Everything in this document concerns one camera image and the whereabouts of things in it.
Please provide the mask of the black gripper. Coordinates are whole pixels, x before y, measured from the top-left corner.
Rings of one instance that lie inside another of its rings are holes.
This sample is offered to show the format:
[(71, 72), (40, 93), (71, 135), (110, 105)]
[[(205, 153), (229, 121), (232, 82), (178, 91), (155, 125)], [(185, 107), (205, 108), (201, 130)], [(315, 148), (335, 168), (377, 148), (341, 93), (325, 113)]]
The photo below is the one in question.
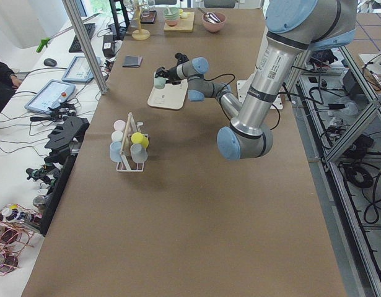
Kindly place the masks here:
[(154, 75), (155, 78), (165, 78), (165, 84), (178, 85), (182, 81), (177, 74), (177, 67), (166, 69), (165, 67), (159, 67)]

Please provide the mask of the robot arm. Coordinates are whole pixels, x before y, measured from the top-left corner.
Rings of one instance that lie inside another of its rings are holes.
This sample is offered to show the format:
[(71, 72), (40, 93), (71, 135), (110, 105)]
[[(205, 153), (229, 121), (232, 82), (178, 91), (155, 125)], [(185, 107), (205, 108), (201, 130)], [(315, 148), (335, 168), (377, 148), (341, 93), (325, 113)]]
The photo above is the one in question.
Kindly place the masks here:
[(179, 62), (171, 69), (158, 68), (154, 86), (188, 82), (188, 98), (215, 98), (231, 119), (217, 133), (217, 146), (228, 160), (267, 154), (273, 135), (264, 120), (296, 56), (306, 50), (327, 50), (352, 42), (355, 36), (356, 1), (270, 1), (265, 15), (268, 42), (244, 101), (229, 86), (204, 79), (209, 69), (203, 57)]

